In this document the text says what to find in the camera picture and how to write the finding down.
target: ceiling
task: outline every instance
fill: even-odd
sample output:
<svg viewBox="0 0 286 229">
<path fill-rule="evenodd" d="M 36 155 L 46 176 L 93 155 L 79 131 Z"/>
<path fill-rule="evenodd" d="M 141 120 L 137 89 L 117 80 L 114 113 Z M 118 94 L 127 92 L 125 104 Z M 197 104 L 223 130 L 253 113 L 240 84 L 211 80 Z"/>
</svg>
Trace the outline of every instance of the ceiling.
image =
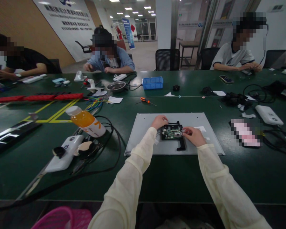
<svg viewBox="0 0 286 229">
<path fill-rule="evenodd" d="M 121 19 L 122 16 L 129 15 L 132 18 L 152 18 L 151 14 L 156 14 L 156 0 L 120 0 L 119 2 L 111 2 L 109 0 L 93 0 L 96 7 L 103 7 L 112 16 L 112 20 Z M 150 6 L 151 9 L 145 9 L 144 6 Z"/>
</svg>

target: black t-shirt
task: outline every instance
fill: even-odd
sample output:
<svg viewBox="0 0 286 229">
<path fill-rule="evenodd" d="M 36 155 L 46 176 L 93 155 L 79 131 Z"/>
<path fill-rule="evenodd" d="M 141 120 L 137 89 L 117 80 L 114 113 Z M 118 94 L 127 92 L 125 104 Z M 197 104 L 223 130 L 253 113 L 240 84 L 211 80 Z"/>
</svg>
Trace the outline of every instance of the black t-shirt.
<svg viewBox="0 0 286 229">
<path fill-rule="evenodd" d="M 47 73 L 60 73 L 54 64 L 39 52 L 24 48 L 21 56 L 8 56 L 6 66 L 12 69 L 23 69 L 25 71 L 37 68 L 36 64 L 42 63 L 47 66 Z"/>
</svg>

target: blue plastic basket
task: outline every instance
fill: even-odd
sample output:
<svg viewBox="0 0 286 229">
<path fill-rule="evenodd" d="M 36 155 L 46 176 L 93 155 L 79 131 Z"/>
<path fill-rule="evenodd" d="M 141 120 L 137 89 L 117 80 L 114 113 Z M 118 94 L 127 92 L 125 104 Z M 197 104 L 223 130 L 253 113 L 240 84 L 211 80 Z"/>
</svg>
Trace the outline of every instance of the blue plastic basket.
<svg viewBox="0 0 286 229">
<path fill-rule="evenodd" d="M 161 89 L 163 88 L 163 78 L 162 76 L 143 78 L 142 85 L 143 85 L 144 90 Z"/>
</svg>

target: orange juice bottle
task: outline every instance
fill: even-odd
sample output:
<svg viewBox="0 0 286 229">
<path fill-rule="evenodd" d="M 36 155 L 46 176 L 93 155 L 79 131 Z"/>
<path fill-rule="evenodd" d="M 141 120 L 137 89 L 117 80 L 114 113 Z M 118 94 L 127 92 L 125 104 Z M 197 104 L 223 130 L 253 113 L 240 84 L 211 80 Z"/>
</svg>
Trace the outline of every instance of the orange juice bottle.
<svg viewBox="0 0 286 229">
<path fill-rule="evenodd" d="M 66 113 L 71 116 L 71 121 L 90 134 L 92 137 L 103 136 L 106 132 L 106 128 L 88 111 L 83 111 L 78 106 L 72 106 L 66 109 Z"/>
</svg>

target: orange screwdriver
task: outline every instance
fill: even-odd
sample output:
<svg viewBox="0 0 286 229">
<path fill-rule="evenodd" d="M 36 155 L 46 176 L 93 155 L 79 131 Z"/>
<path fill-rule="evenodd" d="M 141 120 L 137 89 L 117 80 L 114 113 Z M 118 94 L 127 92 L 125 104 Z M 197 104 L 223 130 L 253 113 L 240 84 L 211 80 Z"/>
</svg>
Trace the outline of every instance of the orange screwdriver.
<svg viewBox="0 0 286 229">
<path fill-rule="evenodd" d="M 155 104 L 151 103 L 149 100 L 146 101 L 145 98 L 143 98 L 143 97 L 141 97 L 141 100 L 142 100 L 143 102 L 147 102 L 147 103 L 150 103 L 150 104 L 152 104 L 152 105 L 155 105 Z"/>
</svg>

